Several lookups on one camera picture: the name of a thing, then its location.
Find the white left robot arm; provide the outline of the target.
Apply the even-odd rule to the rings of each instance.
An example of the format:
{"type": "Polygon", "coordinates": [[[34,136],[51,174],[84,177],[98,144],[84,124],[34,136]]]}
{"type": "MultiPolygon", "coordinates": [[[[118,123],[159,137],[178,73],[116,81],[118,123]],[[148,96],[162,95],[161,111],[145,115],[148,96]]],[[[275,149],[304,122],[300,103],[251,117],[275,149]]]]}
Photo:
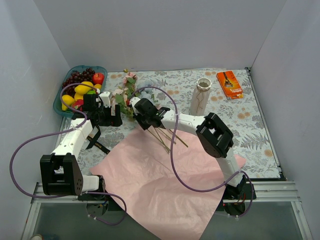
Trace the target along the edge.
{"type": "Polygon", "coordinates": [[[47,196],[79,196],[89,194],[95,200],[106,196],[101,175],[83,175],[78,165],[81,149],[97,144],[101,127],[122,125],[120,106],[111,106],[111,94],[86,94],[83,105],[71,118],[70,128],[51,154],[40,159],[43,192],[47,196]]]}

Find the artificial flower bunch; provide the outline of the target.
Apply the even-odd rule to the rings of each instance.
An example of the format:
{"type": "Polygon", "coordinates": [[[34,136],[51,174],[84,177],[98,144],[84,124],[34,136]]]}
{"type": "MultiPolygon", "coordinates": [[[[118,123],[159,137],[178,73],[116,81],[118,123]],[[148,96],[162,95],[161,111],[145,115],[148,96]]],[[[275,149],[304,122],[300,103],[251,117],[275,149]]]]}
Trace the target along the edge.
{"type": "Polygon", "coordinates": [[[155,100],[151,84],[146,83],[145,85],[138,86],[138,77],[136,73],[131,72],[128,69],[124,69],[123,72],[125,73],[125,76],[123,77],[122,86],[119,86],[111,94],[110,102],[113,107],[119,105],[120,111],[131,120],[134,120],[134,116],[137,115],[134,112],[134,101],[137,103],[142,99],[147,99],[147,102],[150,102],[152,106],[155,106],[157,109],[161,108],[155,100]]]}

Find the purple paper bouquet wrap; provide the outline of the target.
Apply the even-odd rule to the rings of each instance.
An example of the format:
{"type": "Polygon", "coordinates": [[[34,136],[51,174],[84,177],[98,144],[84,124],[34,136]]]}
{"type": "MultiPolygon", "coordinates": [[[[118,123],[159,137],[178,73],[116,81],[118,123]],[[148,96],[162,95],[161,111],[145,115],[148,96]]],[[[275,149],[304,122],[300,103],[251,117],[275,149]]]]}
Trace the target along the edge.
{"type": "Polygon", "coordinates": [[[225,187],[223,173],[199,139],[178,131],[173,155],[140,127],[90,169],[136,222],[163,240],[198,240],[225,187]]]}

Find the black ribbon gold lettering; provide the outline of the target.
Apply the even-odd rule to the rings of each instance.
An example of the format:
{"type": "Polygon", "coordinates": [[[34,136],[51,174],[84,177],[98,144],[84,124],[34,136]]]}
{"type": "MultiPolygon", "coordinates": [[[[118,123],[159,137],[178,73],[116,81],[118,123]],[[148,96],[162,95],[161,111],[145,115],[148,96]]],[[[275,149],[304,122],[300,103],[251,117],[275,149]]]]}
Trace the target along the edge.
{"type": "Polygon", "coordinates": [[[93,127],[93,131],[86,138],[86,142],[85,143],[87,143],[87,145],[86,145],[85,149],[88,150],[88,149],[91,149],[92,147],[97,147],[103,153],[108,155],[110,153],[110,150],[107,149],[104,145],[102,145],[98,141],[100,136],[101,136],[101,128],[98,125],[95,125],[93,127]]]}

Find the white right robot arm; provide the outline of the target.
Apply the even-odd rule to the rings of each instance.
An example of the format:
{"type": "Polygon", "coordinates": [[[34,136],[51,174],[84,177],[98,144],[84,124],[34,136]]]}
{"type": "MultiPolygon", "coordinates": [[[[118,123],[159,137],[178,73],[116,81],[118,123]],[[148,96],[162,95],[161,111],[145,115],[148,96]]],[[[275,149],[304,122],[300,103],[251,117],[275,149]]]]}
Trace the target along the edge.
{"type": "Polygon", "coordinates": [[[168,107],[157,109],[150,100],[138,97],[133,97],[129,103],[134,111],[133,118],[143,130],[152,126],[197,136],[205,152],[216,159],[224,177],[227,195],[237,199],[245,194],[249,177],[240,170],[236,161],[234,135],[215,113],[207,116],[178,114],[168,107]]]}

